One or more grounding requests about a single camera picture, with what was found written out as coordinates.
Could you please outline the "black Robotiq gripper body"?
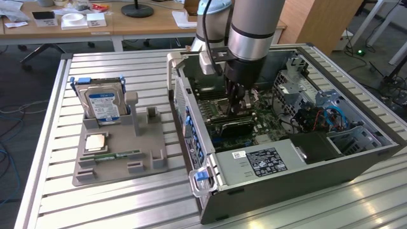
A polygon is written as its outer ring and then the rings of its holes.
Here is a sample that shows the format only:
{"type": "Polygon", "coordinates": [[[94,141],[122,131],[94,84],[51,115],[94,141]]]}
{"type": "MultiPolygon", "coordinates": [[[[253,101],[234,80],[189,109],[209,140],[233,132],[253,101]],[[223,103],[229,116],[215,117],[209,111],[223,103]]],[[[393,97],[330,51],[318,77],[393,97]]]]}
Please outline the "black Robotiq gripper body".
{"type": "Polygon", "coordinates": [[[257,61],[230,60],[226,62],[226,78],[245,87],[253,87],[259,79],[263,65],[265,59],[257,61]]]}

